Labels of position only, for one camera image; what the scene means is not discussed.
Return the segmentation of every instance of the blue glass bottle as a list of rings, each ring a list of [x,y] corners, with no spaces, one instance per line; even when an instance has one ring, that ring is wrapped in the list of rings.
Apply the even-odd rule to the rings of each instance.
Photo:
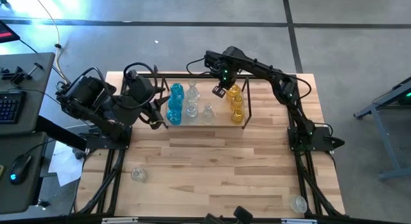
[[[172,94],[177,94],[177,95],[181,96],[181,99],[182,99],[182,100],[184,99],[184,88],[182,87],[181,84],[179,84],[179,83],[174,83],[174,84],[171,86],[170,90],[171,90],[171,93],[172,93]]]
[[[168,99],[168,108],[182,110],[182,98],[178,94],[171,93],[170,98]]]
[[[181,123],[181,110],[171,109],[167,112],[167,119],[172,125],[179,125]]]

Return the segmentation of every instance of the black desk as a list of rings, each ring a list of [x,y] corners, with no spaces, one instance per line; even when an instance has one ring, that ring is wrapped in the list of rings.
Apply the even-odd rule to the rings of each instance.
[[[46,91],[47,82],[53,65],[54,53],[2,55],[0,67],[8,68],[14,72],[16,67],[21,67],[26,73],[37,62],[42,69],[37,69],[32,80],[24,80],[20,86],[24,89]],[[9,81],[0,80],[0,91],[7,91],[15,87]],[[32,133],[36,128],[40,107],[43,101],[43,93],[27,90],[26,101],[21,112],[19,122],[13,125],[0,125],[0,164],[4,166],[3,175],[0,178],[0,214],[23,212],[29,205],[34,204],[39,192],[38,183],[42,162],[43,146],[31,151],[33,157],[26,180],[20,185],[10,183],[10,168],[15,158],[35,145],[46,140],[46,133]]]
[[[22,90],[34,89],[45,92],[54,57],[54,53],[1,55],[0,67],[7,68],[13,73],[16,67],[19,66],[24,72],[28,73],[34,67],[34,62],[39,63],[43,66],[44,70],[37,69],[31,75],[33,79],[24,80],[19,86],[22,87]],[[15,86],[13,86],[10,81],[0,80],[0,91],[7,91],[14,88]],[[0,125],[0,135],[26,134],[32,132],[35,128],[37,117],[39,116],[43,97],[43,93],[27,90],[26,102],[21,111],[19,122],[13,125]]]
[[[44,132],[38,132],[1,138],[0,164],[4,166],[4,172],[0,177],[0,214],[26,211],[36,199],[44,147],[39,146],[30,152],[33,158],[27,178],[22,184],[13,185],[10,182],[10,168],[18,155],[26,153],[37,144],[44,143],[46,137]]]

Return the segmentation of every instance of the computer mouse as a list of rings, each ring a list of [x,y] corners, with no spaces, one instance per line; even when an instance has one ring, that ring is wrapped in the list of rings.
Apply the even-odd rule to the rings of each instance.
[[[28,166],[31,162],[31,155],[19,155],[13,162],[10,170],[10,182],[13,185],[19,185],[24,182],[27,177]]]

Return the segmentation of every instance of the desk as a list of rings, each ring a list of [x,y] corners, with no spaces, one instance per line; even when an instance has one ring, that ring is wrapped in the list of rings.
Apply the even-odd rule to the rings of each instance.
[[[314,122],[323,122],[314,75],[297,76],[313,88],[302,99],[305,114]],[[107,73],[107,81],[117,89],[122,77],[122,72]],[[169,85],[184,81],[167,79]],[[299,88],[301,94],[308,91],[303,83]],[[286,107],[277,102],[265,80],[250,80],[250,92],[252,118],[244,130],[163,126],[151,130],[137,121],[126,152],[115,215],[204,217],[210,212],[233,217],[241,205],[255,218],[301,217],[290,207],[290,197],[299,194],[299,183],[288,147]],[[333,161],[325,153],[312,155],[319,187],[344,213]],[[79,209],[100,186],[106,158],[107,150],[97,150],[85,163],[77,194]],[[136,167],[148,173],[146,183],[131,179],[130,172]],[[314,211],[312,193],[307,191]]]
[[[22,90],[31,90],[26,91],[26,102],[24,103],[23,110],[21,111],[19,122],[12,125],[0,125],[0,135],[27,134],[34,131],[44,97],[41,92],[46,91],[54,57],[54,53],[0,56],[0,67],[9,69],[10,73],[14,73],[17,66],[21,67],[25,73],[28,73],[34,67],[34,62],[39,63],[44,68],[37,69],[33,74],[31,74],[33,77],[31,80],[23,80],[19,84],[19,86],[22,87]],[[0,80],[0,91],[7,91],[14,88],[16,87],[13,86],[9,80]]]
[[[40,107],[43,100],[43,93],[46,91],[47,82],[53,65],[54,53],[35,53],[20,55],[1,55],[0,67],[8,68],[13,73],[17,66],[21,67],[25,73],[33,68],[33,63],[39,63],[44,69],[37,69],[31,76],[31,80],[24,80],[19,86],[27,90],[26,101],[17,124],[0,125],[0,164],[5,167],[0,178],[0,214],[12,212],[23,212],[33,200],[37,199],[36,193],[40,187],[38,183],[42,153],[45,145],[39,146],[31,151],[30,168],[26,180],[20,185],[10,183],[10,169],[15,158],[26,153],[31,147],[41,144],[46,139],[44,132],[32,133],[34,131]],[[0,91],[14,89],[10,81],[0,80]]]
[[[30,152],[33,158],[27,178],[22,184],[13,185],[10,182],[10,170],[17,156],[45,140],[44,132],[1,138],[0,164],[4,166],[4,172],[0,177],[0,214],[23,212],[33,204],[33,200],[36,199],[35,191],[38,186],[44,147],[39,146]]]

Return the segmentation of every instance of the red light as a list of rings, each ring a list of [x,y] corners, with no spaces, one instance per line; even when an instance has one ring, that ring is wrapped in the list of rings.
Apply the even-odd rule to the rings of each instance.
[[[0,33],[0,38],[2,37],[9,37],[12,36],[13,34],[11,32],[6,32],[6,33]]]

